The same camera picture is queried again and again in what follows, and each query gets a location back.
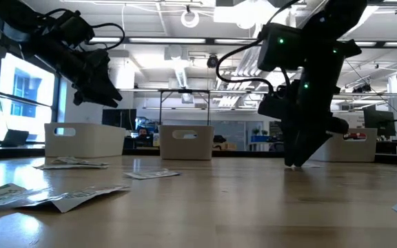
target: table surface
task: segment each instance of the table surface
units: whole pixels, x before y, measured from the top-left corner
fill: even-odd
[[[45,170],[44,158],[0,161],[0,185],[131,187],[60,214],[0,207],[0,247],[397,247],[397,166],[274,158],[94,159],[108,169]],[[168,168],[181,176],[132,180]]]

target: ceiling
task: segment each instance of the ceiling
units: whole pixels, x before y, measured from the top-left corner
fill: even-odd
[[[126,35],[129,37],[220,37],[220,38],[250,38],[254,29],[244,30],[235,23],[215,23],[212,17],[215,1],[202,1],[203,7],[191,7],[192,10],[206,11],[200,14],[200,21],[195,28],[186,28],[180,21],[182,12],[170,12],[184,10],[184,6],[163,6],[157,12],[157,6],[122,6],[122,5],[95,5],[92,3],[64,3],[65,0],[24,0],[31,8],[37,12],[49,12],[57,8],[67,8],[79,10],[82,17],[90,24],[100,24],[113,22],[125,27]],[[297,12],[296,22],[306,19],[312,11],[323,2],[322,0],[307,0],[307,7]],[[347,35],[348,39],[361,41],[397,41],[397,8],[380,7],[376,14],[372,14],[364,24]],[[393,12],[393,14],[377,14],[379,12]],[[95,30],[97,36],[118,37],[120,32],[113,28],[102,28]],[[169,78],[175,78],[173,69],[163,66],[154,66],[159,61],[164,60],[164,51],[167,45],[126,45],[117,49],[126,49],[130,56],[135,60],[140,73],[136,77],[136,82],[145,84],[149,82],[168,82]],[[188,59],[195,58],[194,63],[186,68],[187,77],[190,78],[209,78],[215,79],[213,70],[205,66],[209,54],[223,56],[234,49],[234,46],[223,45],[184,45],[183,50],[187,53]],[[243,58],[243,53],[237,54],[228,60],[226,67],[236,67]],[[344,87],[360,79],[370,76],[371,84],[377,91],[386,88],[388,74],[394,73],[397,69],[397,49],[363,49],[363,53],[349,58],[349,63],[357,71],[350,67],[348,63],[343,66],[339,87]]]

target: white ceiling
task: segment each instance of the white ceiling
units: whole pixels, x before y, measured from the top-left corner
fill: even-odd
[[[122,6],[100,6],[92,3],[62,3],[59,0],[25,0],[33,9],[38,12],[48,12],[56,8],[67,8],[70,10],[79,10],[82,17],[88,23],[100,24],[113,22],[122,25]],[[304,15],[310,13],[321,0],[309,0],[307,9],[302,12],[299,19],[304,19]],[[142,6],[152,11],[156,10],[155,6]],[[162,11],[183,10],[179,7],[161,6]],[[213,11],[213,8],[202,8],[201,10]],[[380,8],[378,11],[393,11],[395,8]],[[167,37],[251,37],[253,30],[243,30],[233,23],[214,23],[212,17],[200,16],[200,22],[195,28],[186,28],[180,22],[181,12],[162,13],[162,19],[156,12],[148,12],[140,9],[126,6],[124,8],[124,24],[127,36],[167,36]],[[98,36],[119,36],[120,32],[114,28],[105,28],[96,30]],[[397,15],[395,14],[373,14],[366,22],[353,31],[348,38],[357,40],[397,40]],[[125,49],[135,58],[135,61],[144,68],[143,76],[138,77],[137,81],[167,81],[168,78],[174,77],[174,70],[167,68],[150,68],[148,64],[154,64],[154,61],[163,60],[163,51],[166,45],[126,45]],[[197,51],[203,54],[217,53],[219,57],[233,50],[230,46],[206,46],[206,45],[188,45],[185,46],[187,51]],[[228,65],[237,66],[243,54],[237,54],[233,61],[228,61]],[[381,68],[397,68],[397,50],[388,49],[363,49],[363,53],[349,58],[350,63],[361,76],[373,75],[374,87],[384,87],[387,79],[386,75],[392,73],[392,70],[375,69],[377,63]],[[189,77],[213,78],[215,73],[205,68],[205,59],[196,59],[196,67],[188,68]],[[343,67],[338,85],[340,87],[347,83],[354,82],[359,76],[353,71],[348,64]]]

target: window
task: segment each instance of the window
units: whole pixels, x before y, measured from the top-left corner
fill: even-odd
[[[52,120],[50,107],[0,99],[0,141],[8,129],[29,131],[28,141],[44,142],[44,123]]]
[[[0,92],[51,106],[53,90],[52,73],[11,54],[2,59]]]

